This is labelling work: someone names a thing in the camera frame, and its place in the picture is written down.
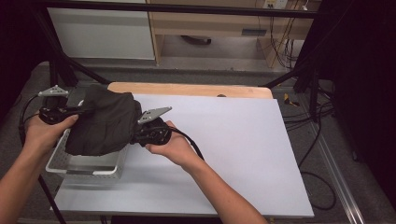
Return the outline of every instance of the white cabinet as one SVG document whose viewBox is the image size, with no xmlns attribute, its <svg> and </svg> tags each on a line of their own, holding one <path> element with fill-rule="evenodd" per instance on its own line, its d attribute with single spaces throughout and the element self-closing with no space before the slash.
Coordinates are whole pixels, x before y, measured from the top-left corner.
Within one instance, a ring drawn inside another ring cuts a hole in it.
<svg viewBox="0 0 396 224">
<path fill-rule="evenodd" d="M 49 8 L 49 14 L 70 57 L 154 60 L 147 12 Z"/>
</svg>

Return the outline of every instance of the black cloth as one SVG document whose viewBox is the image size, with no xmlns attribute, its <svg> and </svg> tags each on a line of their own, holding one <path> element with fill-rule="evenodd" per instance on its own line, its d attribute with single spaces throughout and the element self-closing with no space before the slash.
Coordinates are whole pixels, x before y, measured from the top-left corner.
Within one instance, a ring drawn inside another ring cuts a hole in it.
<svg viewBox="0 0 396 224">
<path fill-rule="evenodd" d="M 71 155 L 102 156 L 120 151 L 132 139 L 142 115 L 140 103 L 129 92 L 115 93 L 92 85 L 86 91 L 82 115 L 72 127 L 65 152 Z"/>
</svg>

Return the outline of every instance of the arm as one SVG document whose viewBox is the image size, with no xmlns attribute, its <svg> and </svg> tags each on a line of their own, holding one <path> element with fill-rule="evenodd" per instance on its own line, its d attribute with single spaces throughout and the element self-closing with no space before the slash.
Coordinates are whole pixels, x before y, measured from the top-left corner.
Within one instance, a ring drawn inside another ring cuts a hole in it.
<svg viewBox="0 0 396 224">
<path fill-rule="evenodd" d="M 17 222 L 56 140 L 77 118 L 72 116 L 55 125 L 44 123 L 38 116 L 29 121 L 21 154 L 0 180 L 0 224 Z"/>
<path fill-rule="evenodd" d="M 167 124 L 175 127 L 170 121 L 167 121 Z M 189 173 L 212 203 L 223 223 L 267 223 L 253 205 L 232 189 L 205 161 L 196 155 L 182 135 L 172 133 L 168 144 L 164 146 L 146 145 L 146 148 L 151 153 L 165 156 Z"/>
</svg>

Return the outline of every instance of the white tabletop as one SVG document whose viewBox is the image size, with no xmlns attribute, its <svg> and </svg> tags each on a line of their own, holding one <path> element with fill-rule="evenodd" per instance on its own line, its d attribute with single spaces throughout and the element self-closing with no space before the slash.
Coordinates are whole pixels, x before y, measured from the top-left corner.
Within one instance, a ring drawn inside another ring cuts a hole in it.
<svg viewBox="0 0 396 224">
<path fill-rule="evenodd" d="M 276 100 L 136 94 L 143 111 L 162 115 L 201 149 L 206 162 L 269 217 L 312 217 Z M 168 159 L 130 146 L 120 180 L 66 178 L 61 211 L 99 214 L 211 216 L 216 211 L 193 179 Z"/>
</svg>

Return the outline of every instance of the floor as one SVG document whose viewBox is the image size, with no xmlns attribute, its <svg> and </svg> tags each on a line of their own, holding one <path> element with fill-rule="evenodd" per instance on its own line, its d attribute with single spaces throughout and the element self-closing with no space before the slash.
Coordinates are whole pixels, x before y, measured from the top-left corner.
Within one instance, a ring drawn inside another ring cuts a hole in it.
<svg viewBox="0 0 396 224">
<path fill-rule="evenodd" d="M 247 85 L 257 86 L 266 83 L 275 77 L 286 73 L 288 69 L 278 67 L 269 69 L 265 64 L 265 57 L 258 48 L 255 38 L 212 38 L 210 45 L 192 45 L 181 36 L 167 36 L 163 49 L 163 59 L 160 64 L 153 62 L 110 62 L 103 63 L 101 60 L 90 60 L 85 63 L 98 74 L 117 81 L 146 81 L 146 82 L 175 82 L 175 83 L 200 83 L 222 85 Z M 29 95 L 37 93 L 48 87 L 48 67 L 38 66 L 32 74 L 21 93 L 21 102 Z M 83 75 L 80 77 L 80 85 L 92 82 Z M 290 79 L 282 85 L 273 88 L 274 97 L 279 102 L 279 107 L 285 120 L 306 118 L 304 108 L 301 106 L 306 100 L 306 94 L 295 94 L 292 85 L 295 80 Z M 322 87 L 332 90 L 332 83 L 321 81 Z M 289 95 L 293 104 L 285 104 L 285 93 Z M 320 95 L 318 102 L 322 105 L 329 100 L 325 95 Z M 39 108 L 39 104 L 32 106 L 30 112 Z M 18 156 L 21 147 L 17 137 L 15 123 L 18 120 L 21 104 L 11 108 L 7 119 L 0 128 L 0 151 L 2 160 L 0 174 L 3 174 L 8 166 Z M 297 161 L 300 161 L 312 144 L 315 133 L 310 123 L 297 128 L 287 124 L 290 142 Z M 342 174 L 349 185 L 364 219 L 364 223 L 396 223 L 396 213 L 389 205 L 380 187 L 376 184 L 370 170 L 364 163 L 355 162 L 352 159 L 352 149 L 344 137 L 336 115 L 330 113 L 322 119 L 322 136 L 326 139 L 328 148 L 332 151 Z M 333 186 L 323 156 L 320 153 L 320 144 L 316 144 L 305 160 L 302 170 L 320 175 L 326 182 Z M 49 182 L 52 193 L 56 193 L 62 179 L 54 174 L 44 173 Z M 332 203 L 332 193 L 326 185 L 310 175 L 303 175 L 305 186 L 311 203 L 317 206 L 329 206 Z M 330 210 L 314 208 L 313 218 L 275 218 L 274 223 L 350 223 L 340 198 L 336 197 L 336 204 Z M 86 216 L 79 214 L 64 214 L 67 221 L 86 223 L 98 221 L 98 216 Z M 55 220 L 49 211 L 49 206 L 41 189 L 36 188 L 29 200 L 21 217 L 21 223 L 43 223 L 42 220 Z"/>
</svg>

